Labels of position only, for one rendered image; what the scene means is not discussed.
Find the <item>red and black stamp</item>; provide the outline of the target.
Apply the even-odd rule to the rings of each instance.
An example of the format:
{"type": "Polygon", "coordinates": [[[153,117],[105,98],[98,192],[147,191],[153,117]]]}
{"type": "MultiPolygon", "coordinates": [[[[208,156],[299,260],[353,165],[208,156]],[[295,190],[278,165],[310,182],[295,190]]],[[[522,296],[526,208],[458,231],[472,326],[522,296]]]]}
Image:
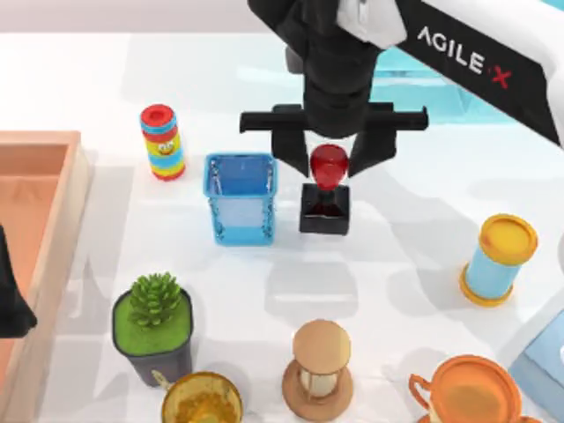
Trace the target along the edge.
{"type": "Polygon", "coordinates": [[[302,185],[300,232],[347,235],[350,189],[341,183],[349,166],[346,151],[335,144],[318,145],[310,154],[309,166],[314,182],[302,185]]]}

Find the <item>light blue rack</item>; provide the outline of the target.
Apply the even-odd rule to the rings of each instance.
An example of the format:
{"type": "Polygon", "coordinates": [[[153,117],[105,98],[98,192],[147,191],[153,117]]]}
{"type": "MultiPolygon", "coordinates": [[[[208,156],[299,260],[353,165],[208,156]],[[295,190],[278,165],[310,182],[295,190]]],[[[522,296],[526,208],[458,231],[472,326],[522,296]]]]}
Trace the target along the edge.
{"type": "Polygon", "coordinates": [[[513,120],[398,48],[382,52],[370,100],[397,111],[427,108],[432,124],[503,124],[513,120]]]}

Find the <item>blue basket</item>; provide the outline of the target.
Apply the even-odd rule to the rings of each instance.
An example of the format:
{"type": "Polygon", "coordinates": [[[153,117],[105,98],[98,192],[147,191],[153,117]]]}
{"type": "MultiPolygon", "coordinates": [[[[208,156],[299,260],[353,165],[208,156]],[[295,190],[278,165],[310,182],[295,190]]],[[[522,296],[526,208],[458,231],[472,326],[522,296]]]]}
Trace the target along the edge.
{"type": "Polygon", "coordinates": [[[204,194],[215,241],[265,246],[274,241],[277,162],[269,153],[211,153],[205,158],[204,194]]]}

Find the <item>blue and yellow can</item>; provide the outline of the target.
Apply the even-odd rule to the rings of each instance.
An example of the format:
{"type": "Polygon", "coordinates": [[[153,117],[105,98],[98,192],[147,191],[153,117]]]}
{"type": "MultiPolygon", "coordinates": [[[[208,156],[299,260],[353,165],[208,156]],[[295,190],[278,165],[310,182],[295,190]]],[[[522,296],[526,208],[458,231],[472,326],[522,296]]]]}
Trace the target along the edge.
{"type": "Polygon", "coordinates": [[[478,246],[464,266],[459,287],[464,296],[481,307],[496,307],[512,293],[523,264],[538,247],[535,229],[524,219],[500,213],[481,226],[478,246]]]}

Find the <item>wooden hourglass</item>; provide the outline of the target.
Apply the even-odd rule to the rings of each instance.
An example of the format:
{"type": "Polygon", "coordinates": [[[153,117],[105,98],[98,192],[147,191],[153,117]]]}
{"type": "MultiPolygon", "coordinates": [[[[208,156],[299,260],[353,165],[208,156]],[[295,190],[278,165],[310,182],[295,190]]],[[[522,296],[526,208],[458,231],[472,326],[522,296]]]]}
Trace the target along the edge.
{"type": "Polygon", "coordinates": [[[288,408],[313,423],[330,423],[348,408],[353,379],[348,369],[351,340],[337,323],[317,319],[293,336],[293,360],[282,379],[288,408]]]}

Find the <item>green plant in dark pot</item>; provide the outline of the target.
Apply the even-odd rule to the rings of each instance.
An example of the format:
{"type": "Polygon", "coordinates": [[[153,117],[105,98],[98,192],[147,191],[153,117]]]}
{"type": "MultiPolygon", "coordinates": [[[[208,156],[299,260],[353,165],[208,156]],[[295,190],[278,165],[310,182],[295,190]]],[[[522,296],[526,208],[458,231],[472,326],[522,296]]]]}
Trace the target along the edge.
{"type": "Polygon", "coordinates": [[[114,347],[144,384],[159,385],[154,371],[176,382],[192,372],[194,322],[191,297],[175,276],[142,275],[113,306],[114,347]]]}

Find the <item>salmon-coloured shallow box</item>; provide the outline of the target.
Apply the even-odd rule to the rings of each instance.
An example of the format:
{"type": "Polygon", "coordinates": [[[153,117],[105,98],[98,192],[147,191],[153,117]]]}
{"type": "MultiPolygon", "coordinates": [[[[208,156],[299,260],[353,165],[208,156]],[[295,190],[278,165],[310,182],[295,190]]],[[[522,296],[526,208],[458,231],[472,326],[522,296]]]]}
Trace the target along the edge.
{"type": "Polygon", "coordinates": [[[38,324],[0,340],[0,423],[33,423],[77,244],[90,165],[77,131],[0,130],[0,224],[38,324]]]}

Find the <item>orange trophy cup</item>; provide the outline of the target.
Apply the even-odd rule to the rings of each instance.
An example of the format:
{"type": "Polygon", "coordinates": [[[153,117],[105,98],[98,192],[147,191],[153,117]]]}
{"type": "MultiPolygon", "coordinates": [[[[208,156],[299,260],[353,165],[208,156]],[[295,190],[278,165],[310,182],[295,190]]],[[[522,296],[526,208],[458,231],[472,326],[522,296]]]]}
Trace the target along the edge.
{"type": "Polygon", "coordinates": [[[509,373],[476,355],[444,361],[430,381],[412,374],[408,387],[427,410],[417,423],[543,423],[522,414],[522,397],[509,373]]]}

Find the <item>gold trophy cup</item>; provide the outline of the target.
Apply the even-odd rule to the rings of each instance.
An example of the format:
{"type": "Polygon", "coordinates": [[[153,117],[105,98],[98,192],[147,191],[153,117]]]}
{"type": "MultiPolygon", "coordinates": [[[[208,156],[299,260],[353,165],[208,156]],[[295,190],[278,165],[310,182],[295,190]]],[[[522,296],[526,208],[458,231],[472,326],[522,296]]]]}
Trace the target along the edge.
{"type": "Polygon", "coordinates": [[[156,370],[152,375],[167,391],[161,406],[161,423],[241,423],[241,395],[225,376],[196,372],[169,382],[156,370]]]}

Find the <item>light blue block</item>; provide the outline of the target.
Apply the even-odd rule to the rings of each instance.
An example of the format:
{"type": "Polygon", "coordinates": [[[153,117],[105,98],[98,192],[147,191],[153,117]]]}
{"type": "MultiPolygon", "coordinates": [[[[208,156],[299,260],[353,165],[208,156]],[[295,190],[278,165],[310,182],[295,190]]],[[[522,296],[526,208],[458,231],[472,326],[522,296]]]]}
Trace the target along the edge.
{"type": "Polygon", "coordinates": [[[540,381],[534,387],[554,382],[564,389],[564,310],[531,340],[509,369],[515,380],[519,375],[524,378],[526,370],[536,371],[540,381]]]}

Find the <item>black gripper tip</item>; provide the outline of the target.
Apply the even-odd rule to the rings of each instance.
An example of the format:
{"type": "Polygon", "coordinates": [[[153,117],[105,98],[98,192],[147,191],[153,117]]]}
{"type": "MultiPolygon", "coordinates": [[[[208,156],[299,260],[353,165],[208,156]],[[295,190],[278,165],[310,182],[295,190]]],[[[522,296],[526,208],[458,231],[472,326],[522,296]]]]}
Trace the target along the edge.
{"type": "Polygon", "coordinates": [[[14,277],[4,227],[0,225],[0,338],[23,338],[37,323],[14,277]]]}

